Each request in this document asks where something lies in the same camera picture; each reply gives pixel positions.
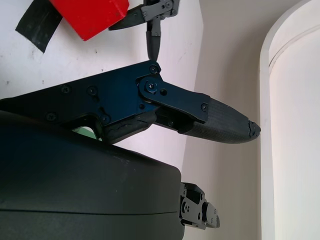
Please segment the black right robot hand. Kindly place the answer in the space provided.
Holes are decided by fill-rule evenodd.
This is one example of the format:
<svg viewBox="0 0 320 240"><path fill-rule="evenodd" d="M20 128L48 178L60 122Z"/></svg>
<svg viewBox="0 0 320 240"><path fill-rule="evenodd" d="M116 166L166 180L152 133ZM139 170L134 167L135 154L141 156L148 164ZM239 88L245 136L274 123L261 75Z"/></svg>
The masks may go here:
<svg viewBox="0 0 320 240"><path fill-rule="evenodd" d="M261 129L160 72L148 60L1 100L1 239L181 240L220 226L176 167L116 143L154 124L225 144Z"/></svg>

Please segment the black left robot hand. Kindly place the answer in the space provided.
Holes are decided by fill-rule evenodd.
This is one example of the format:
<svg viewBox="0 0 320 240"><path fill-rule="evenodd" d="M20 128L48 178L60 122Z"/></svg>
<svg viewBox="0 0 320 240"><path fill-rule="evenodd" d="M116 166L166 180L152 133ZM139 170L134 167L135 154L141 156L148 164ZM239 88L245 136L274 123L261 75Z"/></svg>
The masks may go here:
<svg viewBox="0 0 320 240"><path fill-rule="evenodd" d="M179 0L145 0L129 9L127 15L110 26L110 31L122 30L146 24L146 45L148 58L156 61L161 45L161 21L178 14Z"/></svg>

